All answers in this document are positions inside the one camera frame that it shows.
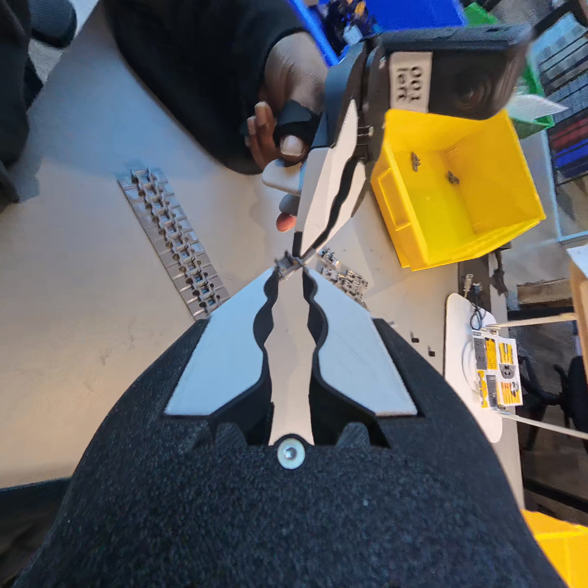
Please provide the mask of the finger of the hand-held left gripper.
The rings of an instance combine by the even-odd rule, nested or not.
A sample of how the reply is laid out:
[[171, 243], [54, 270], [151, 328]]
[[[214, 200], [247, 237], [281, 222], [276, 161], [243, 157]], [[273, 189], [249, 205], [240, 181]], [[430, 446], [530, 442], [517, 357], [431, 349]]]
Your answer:
[[332, 203], [327, 207], [326, 228], [313, 241], [312, 249], [318, 251], [349, 221], [359, 206], [366, 184], [364, 162], [351, 158], [343, 168], [341, 183]]
[[303, 258], [328, 228], [346, 164], [357, 144], [358, 114], [351, 99], [333, 146], [312, 148], [305, 161], [292, 255]]

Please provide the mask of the sticker sheet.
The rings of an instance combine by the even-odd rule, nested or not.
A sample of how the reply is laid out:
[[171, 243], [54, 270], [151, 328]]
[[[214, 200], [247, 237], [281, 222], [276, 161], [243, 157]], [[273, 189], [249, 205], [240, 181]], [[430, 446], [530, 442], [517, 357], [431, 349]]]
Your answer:
[[472, 334], [474, 390], [482, 409], [523, 406], [523, 389], [515, 339], [485, 330]]

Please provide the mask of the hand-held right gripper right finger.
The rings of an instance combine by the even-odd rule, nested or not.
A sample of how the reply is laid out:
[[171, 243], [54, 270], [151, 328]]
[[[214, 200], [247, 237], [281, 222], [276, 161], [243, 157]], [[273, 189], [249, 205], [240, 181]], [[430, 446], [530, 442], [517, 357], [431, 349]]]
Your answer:
[[371, 314], [315, 269], [303, 286], [319, 383], [374, 416], [417, 415]]

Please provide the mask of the grey plastic track link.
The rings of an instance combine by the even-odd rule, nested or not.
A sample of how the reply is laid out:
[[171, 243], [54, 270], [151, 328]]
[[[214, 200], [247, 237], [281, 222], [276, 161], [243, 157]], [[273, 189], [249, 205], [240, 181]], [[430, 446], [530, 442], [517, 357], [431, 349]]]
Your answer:
[[278, 281], [285, 281], [298, 270], [305, 268], [306, 262], [286, 250], [280, 258], [274, 259], [274, 264]]

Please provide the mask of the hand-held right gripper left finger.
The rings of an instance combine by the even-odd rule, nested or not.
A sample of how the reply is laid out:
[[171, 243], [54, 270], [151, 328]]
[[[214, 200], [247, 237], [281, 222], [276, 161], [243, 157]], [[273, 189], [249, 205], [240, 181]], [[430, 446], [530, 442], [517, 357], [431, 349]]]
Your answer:
[[165, 408], [167, 416], [264, 416], [272, 397], [266, 342], [279, 276], [267, 269], [213, 311]]

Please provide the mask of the blue plastic bin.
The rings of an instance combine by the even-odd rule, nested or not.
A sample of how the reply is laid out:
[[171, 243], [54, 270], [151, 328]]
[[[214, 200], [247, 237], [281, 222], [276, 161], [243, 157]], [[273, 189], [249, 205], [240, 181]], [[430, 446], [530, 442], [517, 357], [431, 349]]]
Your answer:
[[[306, 30], [314, 38], [327, 66], [342, 60], [350, 45], [335, 33], [327, 20], [329, 1], [290, 1]], [[371, 33], [467, 25], [460, 1], [366, 1], [373, 20]]]

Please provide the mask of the storage shelving with bins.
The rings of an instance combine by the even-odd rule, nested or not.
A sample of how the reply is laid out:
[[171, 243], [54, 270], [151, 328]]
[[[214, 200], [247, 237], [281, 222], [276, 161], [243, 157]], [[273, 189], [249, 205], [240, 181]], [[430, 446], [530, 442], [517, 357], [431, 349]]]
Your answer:
[[567, 14], [535, 45], [545, 97], [564, 107], [553, 115], [548, 145], [556, 185], [587, 178], [587, 27]]

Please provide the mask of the grey desk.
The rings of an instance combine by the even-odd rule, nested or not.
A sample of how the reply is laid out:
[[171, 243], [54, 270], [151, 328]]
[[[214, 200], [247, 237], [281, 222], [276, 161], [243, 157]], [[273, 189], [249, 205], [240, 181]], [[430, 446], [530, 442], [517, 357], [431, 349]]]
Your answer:
[[96, 4], [30, 110], [1, 213], [1, 486], [73, 474], [132, 382], [194, 324], [118, 184], [165, 173], [231, 298], [292, 245], [283, 192], [209, 156]]

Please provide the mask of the black yellow toy part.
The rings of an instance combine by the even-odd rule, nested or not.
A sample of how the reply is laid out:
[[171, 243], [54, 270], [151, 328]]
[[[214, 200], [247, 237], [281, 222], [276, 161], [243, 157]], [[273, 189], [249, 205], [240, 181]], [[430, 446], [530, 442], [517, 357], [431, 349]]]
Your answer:
[[366, 1], [329, 1], [327, 20], [346, 45], [370, 34], [373, 25]]

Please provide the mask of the person's left hand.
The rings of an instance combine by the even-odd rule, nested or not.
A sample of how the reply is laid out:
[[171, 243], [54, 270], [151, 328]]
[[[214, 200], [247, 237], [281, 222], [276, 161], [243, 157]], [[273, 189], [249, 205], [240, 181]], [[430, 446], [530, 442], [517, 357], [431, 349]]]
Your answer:
[[278, 143], [274, 141], [276, 115], [290, 100], [320, 114], [326, 77], [326, 64], [307, 33], [289, 35], [273, 46], [265, 63], [259, 100], [254, 114], [247, 119], [248, 137], [245, 139], [261, 171], [277, 159], [297, 164], [306, 158], [309, 145], [299, 136], [287, 135]]

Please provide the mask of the green plastic bin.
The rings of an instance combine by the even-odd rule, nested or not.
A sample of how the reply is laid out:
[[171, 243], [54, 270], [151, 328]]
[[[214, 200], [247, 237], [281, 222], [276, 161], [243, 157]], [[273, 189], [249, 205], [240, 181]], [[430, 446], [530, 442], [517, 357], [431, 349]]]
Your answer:
[[[467, 25], [482, 26], [490, 24], [499, 24], [497, 17], [486, 11], [481, 4], [476, 1], [462, 1], [465, 11]], [[521, 74], [515, 93], [532, 93], [545, 97], [543, 87], [540, 84], [537, 75], [531, 67], [530, 61]], [[555, 121], [552, 116], [545, 116], [532, 122], [518, 121], [511, 118], [513, 127], [520, 140], [533, 136], [543, 130], [550, 129], [554, 126]]]

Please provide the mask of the white book stand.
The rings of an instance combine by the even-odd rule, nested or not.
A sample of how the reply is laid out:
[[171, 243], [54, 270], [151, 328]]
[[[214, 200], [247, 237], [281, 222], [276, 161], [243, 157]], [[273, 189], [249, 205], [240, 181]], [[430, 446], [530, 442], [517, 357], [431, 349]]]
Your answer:
[[505, 420], [527, 424], [534, 429], [527, 444], [529, 447], [533, 446], [536, 433], [540, 429], [576, 437], [587, 442], [587, 408], [584, 406], [585, 401], [573, 397], [570, 378], [565, 371], [554, 367], [562, 377], [562, 390], [559, 394], [547, 393], [539, 386], [529, 359], [518, 355], [523, 406], [508, 409], [482, 409], [479, 405], [479, 395], [474, 390], [473, 331], [484, 330], [509, 337], [504, 336], [502, 332], [516, 327], [577, 321], [576, 313], [568, 312], [498, 323], [490, 312], [483, 310], [467, 298], [457, 293], [448, 297], [443, 374], [490, 443], [497, 443], [501, 439]]

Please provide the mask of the clear plastic bag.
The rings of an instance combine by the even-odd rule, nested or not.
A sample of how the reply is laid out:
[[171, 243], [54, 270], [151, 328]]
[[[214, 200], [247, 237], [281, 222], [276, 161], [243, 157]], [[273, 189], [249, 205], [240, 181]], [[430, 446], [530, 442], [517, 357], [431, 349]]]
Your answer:
[[512, 119], [524, 122], [561, 114], [568, 109], [565, 105], [532, 93], [515, 93], [506, 105], [506, 111]]

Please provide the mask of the pile of grey track links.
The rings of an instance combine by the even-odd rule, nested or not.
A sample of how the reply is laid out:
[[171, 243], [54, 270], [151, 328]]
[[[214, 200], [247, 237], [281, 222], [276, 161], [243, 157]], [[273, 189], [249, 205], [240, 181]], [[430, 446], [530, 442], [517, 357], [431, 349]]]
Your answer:
[[[414, 173], [419, 172], [419, 168], [422, 165], [422, 161], [419, 156], [415, 152], [410, 153], [410, 164]], [[460, 179], [454, 175], [451, 171], [448, 171], [446, 174], [446, 179], [451, 185], [459, 185]]]
[[318, 253], [317, 271], [335, 287], [367, 309], [364, 300], [369, 282], [359, 273], [342, 263], [328, 247]]

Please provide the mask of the person's left forearm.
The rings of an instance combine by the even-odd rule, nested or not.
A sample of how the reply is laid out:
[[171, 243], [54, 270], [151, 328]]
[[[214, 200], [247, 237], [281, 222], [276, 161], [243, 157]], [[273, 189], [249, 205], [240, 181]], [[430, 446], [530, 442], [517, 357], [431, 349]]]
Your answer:
[[241, 126], [273, 46], [304, 32], [288, 1], [104, 1], [117, 46], [144, 85], [219, 163], [259, 167]]

